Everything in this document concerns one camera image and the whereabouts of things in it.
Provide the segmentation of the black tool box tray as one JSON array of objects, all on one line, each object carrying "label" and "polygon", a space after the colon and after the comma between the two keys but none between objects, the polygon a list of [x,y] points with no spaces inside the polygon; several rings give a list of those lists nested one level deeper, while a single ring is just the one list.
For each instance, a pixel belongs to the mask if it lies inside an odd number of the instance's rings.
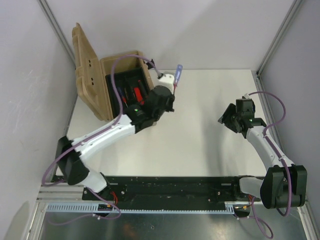
[{"label": "black tool box tray", "polygon": [[[134,88],[139,88],[138,80],[141,80],[143,82],[143,85],[147,91],[147,95],[153,88],[153,83],[151,81],[149,71],[142,66],[115,73],[114,82],[116,90],[114,90],[112,86],[111,70],[109,69],[108,71],[106,71],[104,76],[107,85],[107,93],[110,102],[110,114],[112,119],[114,119],[120,113],[120,107],[116,97],[116,93],[119,94],[117,87],[121,88],[127,100],[128,107],[133,104],[139,104],[134,93]],[[122,103],[123,108],[126,109],[127,107],[123,103],[121,97],[120,102]]]}]

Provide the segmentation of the blue handled screwdriver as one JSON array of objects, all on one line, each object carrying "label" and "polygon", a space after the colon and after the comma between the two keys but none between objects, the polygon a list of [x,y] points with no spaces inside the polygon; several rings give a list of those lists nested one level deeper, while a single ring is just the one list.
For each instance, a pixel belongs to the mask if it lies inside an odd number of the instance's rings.
[{"label": "blue handled screwdriver", "polygon": [[128,107],[127,99],[126,99],[122,89],[120,87],[117,87],[117,91],[122,99],[122,102],[125,104],[126,107]]},{"label": "blue handled screwdriver", "polygon": [[183,66],[181,64],[178,64],[176,67],[175,74],[174,74],[173,95],[175,94],[176,88],[177,88],[179,80],[181,78],[182,71],[183,71]]}]

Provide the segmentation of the tan plastic tool box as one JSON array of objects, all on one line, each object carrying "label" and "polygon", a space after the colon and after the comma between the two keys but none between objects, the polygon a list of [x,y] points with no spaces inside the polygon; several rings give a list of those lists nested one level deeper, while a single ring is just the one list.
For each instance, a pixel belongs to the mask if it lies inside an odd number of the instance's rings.
[{"label": "tan plastic tool box", "polygon": [[72,42],[78,96],[100,121],[113,120],[105,73],[111,70],[111,84],[116,90],[115,73],[137,67],[149,71],[151,64],[142,59],[143,53],[138,50],[99,59],[79,23],[72,30]]}]

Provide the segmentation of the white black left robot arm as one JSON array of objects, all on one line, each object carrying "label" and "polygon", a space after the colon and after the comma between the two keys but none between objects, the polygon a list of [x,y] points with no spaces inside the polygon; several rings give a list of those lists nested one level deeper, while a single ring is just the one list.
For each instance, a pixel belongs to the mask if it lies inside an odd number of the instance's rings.
[{"label": "white black left robot arm", "polygon": [[89,133],[68,139],[59,139],[56,158],[64,181],[70,185],[82,185],[93,191],[100,200],[110,196],[107,178],[86,162],[116,141],[134,135],[157,122],[165,112],[173,112],[175,96],[173,90],[157,85],[149,92],[143,104],[132,104],[116,119]]}]

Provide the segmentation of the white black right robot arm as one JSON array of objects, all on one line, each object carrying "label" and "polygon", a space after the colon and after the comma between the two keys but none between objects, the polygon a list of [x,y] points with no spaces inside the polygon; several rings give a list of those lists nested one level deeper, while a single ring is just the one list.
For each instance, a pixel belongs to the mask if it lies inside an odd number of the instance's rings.
[{"label": "white black right robot arm", "polygon": [[241,177],[230,188],[231,196],[242,201],[249,195],[261,199],[267,209],[301,207],[305,204],[307,170],[291,161],[273,140],[262,118],[255,117],[255,103],[240,98],[228,105],[218,122],[242,136],[253,146],[265,169],[264,179]]}]

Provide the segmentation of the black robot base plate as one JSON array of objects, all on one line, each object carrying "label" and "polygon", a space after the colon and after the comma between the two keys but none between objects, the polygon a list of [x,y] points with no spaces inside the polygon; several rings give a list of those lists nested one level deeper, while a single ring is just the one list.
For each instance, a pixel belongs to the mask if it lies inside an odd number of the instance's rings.
[{"label": "black robot base plate", "polygon": [[105,200],[120,203],[137,196],[207,197],[217,202],[249,201],[252,197],[240,190],[241,176],[109,176],[107,187],[98,193]]}]

